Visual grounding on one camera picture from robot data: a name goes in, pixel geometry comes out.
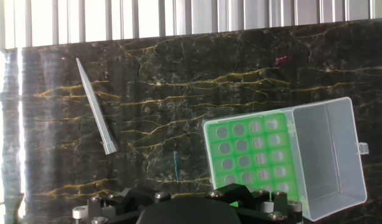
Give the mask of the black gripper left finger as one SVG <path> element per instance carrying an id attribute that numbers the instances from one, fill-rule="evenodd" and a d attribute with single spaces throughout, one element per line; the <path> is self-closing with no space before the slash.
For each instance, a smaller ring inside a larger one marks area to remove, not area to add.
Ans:
<path id="1" fill-rule="evenodd" d="M 73 222 L 94 224 L 137 224 L 149 206 L 171 199 L 171 194 L 147 187 L 126 188 L 120 193 L 99 193 L 86 205 L 72 209 Z"/>

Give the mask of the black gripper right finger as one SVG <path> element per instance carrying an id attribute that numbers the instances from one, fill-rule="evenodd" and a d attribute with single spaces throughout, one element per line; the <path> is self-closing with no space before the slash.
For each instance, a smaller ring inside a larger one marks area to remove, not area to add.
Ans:
<path id="1" fill-rule="evenodd" d="M 283 191 L 249 191 L 247 186 L 230 184 L 211 190 L 206 198 L 230 223 L 302 224 L 302 203 L 289 200 Z"/>

